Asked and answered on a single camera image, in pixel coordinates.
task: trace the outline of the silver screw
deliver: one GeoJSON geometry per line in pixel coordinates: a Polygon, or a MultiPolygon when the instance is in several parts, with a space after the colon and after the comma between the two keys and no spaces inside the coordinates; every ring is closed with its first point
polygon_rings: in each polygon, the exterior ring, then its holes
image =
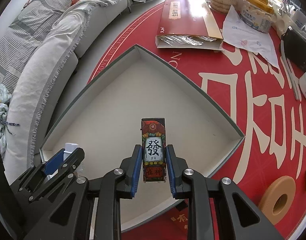
{"type": "Polygon", "coordinates": [[[117,168],[117,169],[114,170],[115,175],[121,175],[122,173],[123,173],[123,170],[120,169],[120,168],[117,168]]]}
{"type": "Polygon", "coordinates": [[[77,182],[78,184],[83,184],[85,181],[86,181],[86,178],[85,178],[85,177],[79,177],[79,178],[77,178],[77,180],[76,180],[76,182],[77,182]]]}
{"type": "Polygon", "coordinates": [[[231,184],[231,179],[230,178],[223,178],[222,179],[222,182],[224,183],[224,184],[226,184],[226,185],[229,185],[229,184],[231,184]]]}
{"type": "Polygon", "coordinates": [[[184,171],[184,173],[185,173],[186,175],[193,175],[194,170],[192,170],[192,169],[186,169],[186,170],[184,171]]]}

